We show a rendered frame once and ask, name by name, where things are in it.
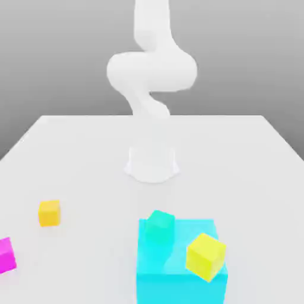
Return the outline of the small teal cube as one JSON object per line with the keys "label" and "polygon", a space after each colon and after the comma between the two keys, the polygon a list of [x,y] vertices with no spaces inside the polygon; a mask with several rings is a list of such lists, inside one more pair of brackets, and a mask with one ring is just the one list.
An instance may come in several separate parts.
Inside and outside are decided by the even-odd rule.
{"label": "small teal cube", "polygon": [[147,239],[165,244],[173,240],[175,233],[175,216],[160,210],[154,210],[145,221],[145,236]]}

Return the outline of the small yellow cube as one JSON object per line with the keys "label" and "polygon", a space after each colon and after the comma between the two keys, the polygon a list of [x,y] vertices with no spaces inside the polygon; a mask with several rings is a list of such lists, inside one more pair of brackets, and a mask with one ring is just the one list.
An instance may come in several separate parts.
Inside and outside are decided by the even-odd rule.
{"label": "small yellow cube", "polygon": [[223,268],[226,244],[201,233],[186,249],[186,269],[211,282]]}

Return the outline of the small orange cube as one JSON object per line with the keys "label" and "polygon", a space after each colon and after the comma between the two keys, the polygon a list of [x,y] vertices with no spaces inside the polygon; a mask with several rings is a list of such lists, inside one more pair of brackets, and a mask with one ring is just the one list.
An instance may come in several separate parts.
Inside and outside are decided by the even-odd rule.
{"label": "small orange cube", "polygon": [[61,222],[59,200],[42,201],[39,205],[38,215],[42,227],[58,226]]}

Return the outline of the small magenta cube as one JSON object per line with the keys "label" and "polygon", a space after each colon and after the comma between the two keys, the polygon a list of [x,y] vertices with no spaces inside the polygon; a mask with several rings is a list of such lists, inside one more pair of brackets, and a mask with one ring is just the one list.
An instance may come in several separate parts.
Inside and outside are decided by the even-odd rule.
{"label": "small magenta cube", "polygon": [[0,239],[0,274],[16,269],[14,250],[9,237]]}

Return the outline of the large cyan box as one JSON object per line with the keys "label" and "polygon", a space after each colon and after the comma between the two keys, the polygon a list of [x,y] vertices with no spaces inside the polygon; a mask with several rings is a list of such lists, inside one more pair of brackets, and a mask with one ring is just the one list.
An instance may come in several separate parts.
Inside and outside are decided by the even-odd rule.
{"label": "large cyan box", "polygon": [[218,239],[212,219],[176,219],[175,235],[166,245],[147,240],[139,220],[137,304],[224,304],[228,280],[224,265],[211,282],[186,269],[186,248],[200,234]]}

